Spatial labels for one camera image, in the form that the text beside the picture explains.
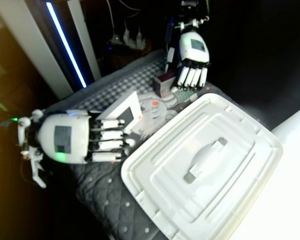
robotic hand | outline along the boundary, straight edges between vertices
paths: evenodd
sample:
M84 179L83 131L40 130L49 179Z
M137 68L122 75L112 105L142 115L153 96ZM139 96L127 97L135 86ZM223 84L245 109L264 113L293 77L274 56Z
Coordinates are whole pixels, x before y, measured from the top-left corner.
M135 142L123 132L124 120L98 119L99 112L68 110L44 116L41 110L32 117L18 120L18 141L24 159L30 159L32 178L42 188L39 177L44 153L51 159L67 164L88 162L119 162Z
M185 11L184 9L198 8L199 2L195 0L181 1L182 16L196 15L198 11ZM175 52L177 50L179 73L177 76L176 87L187 90L188 88L203 88L206 84L208 66L210 65L210 55L207 45L201 35L198 33L199 25L209 20L209 16L197 20L191 16L187 18L188 22L179 22L174 29L180 28L181 36L176 47L170 47L167 54L167 65L165 70L172 67L175 62ZM172 35L172 26L168 25L166 42L170 42Z

white storage box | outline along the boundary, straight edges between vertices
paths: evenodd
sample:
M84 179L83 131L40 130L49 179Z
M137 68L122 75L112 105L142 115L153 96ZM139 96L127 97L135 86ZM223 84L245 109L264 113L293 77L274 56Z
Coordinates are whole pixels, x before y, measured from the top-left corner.
M168 239L228 239L282 154L270 131L209 93L139 147L121 177Z

blue light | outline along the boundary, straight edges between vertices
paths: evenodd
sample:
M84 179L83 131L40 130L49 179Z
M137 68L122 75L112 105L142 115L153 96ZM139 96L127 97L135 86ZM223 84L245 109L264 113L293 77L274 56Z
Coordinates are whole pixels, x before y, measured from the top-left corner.
M56 15L56 13L55 13L55 10L54 10L54 8L52 7L51 2L47 2L47 3L46 3L46 6L47 6L47 8L48 8L48 10L49 10L49 13L50 13L51 17L52 17L52 20L53 20L53 22L54 22L54 25L56 26L56 29L58 30L58 33L59 33L59 35L60 35L60 37L61 37L61 40L62 40L62 42L63 42L63 45L64 45L64 47L65 47L65 49L66 49L66 51L67 51L67 53L68 53L68 55L69 55L69 57L70 57L70 59L71 59L71 62L72 62L72 64L73 64L73 66L74 66L74 69L75 69L75 71L76 71L76 74L78 75L78 77L79 77L79 79L80 79L80 82L81 82L82 86L85 88L85 87L87 87L87 85L86 85L86 83L85 83L84 78L82 77L82 74L81 74L81 72L80 72L80 69L79 69L79 67L78 67L78 65L77 65L77 62L76 62L75 58L74 58L74 55L72 54L72 51L71 51L71 49L70 49L70 47L69 47L69 44L68 44L68 41L67 41L67 39L66 39L66 37L65 37L65 35L64 35L64 32L62 31L62 28L61 28L61 26L60 26L60 23L59 23L59 20L58 20L58 18L57 18L57 15Z

white plastic lid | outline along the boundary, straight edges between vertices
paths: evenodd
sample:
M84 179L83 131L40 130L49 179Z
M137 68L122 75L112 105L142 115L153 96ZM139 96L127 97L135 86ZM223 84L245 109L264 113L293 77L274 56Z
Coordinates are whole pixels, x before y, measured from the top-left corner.
M282 153L264 126L209 93L139 147L121 177L168 239L228 239Z

small box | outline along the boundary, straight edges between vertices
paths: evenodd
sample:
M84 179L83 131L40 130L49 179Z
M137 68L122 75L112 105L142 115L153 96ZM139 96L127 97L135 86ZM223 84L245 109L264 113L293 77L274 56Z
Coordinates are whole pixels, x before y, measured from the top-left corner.
M171 86L176 80L177 73L177 70L170 70L154 78L154 90L159 97L165 98L172 94Z

